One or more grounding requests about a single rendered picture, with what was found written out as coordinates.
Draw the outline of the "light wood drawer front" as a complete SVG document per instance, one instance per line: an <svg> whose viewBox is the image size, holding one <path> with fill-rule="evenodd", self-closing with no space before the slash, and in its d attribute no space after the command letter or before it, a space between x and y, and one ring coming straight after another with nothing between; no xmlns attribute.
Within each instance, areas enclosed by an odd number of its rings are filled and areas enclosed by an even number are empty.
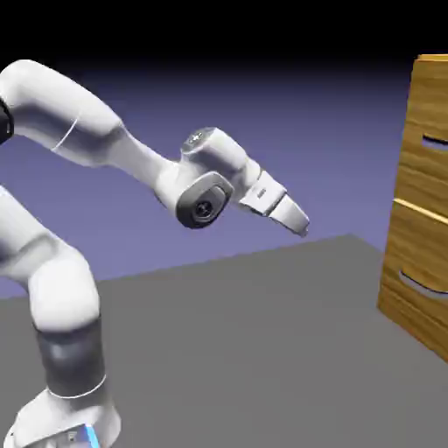
<svg viewBox="0 0 448 448"><path fill-rule="evenodd" d="M398 199L448 219L448 151L422 146L422 135L448 140L448 54L414 62L395 182Z"/></svg>
<svg viewBox="0 0 448 448"><path fill-rule="evenodd" d="M383 259L379 310L448 363L448 301L427 298L402 282L402 270L448 291L448 219L395 199Z"/></svg>

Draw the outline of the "light wood cabinet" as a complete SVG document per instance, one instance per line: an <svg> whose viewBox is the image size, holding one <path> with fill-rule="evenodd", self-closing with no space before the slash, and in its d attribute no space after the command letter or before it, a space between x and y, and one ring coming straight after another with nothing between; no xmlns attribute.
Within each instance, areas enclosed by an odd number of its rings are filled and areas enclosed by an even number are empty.
<svg viewBox="0 0 448 448"><path fill-rule="evenodd" d="M448 54L413 65L378 308L448 363Z"/></svg>

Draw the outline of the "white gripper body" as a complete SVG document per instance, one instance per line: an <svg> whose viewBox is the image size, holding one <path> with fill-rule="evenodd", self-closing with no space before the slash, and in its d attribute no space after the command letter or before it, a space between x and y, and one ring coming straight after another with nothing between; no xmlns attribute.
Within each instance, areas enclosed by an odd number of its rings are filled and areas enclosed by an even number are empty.
<svg viewBox="0 0 448 448"><path fill-rule="evenodd" d="M269 214L269 218L295 235L306 237L308 234L310 219L288 194L285 194L275 205Z"/></svg>

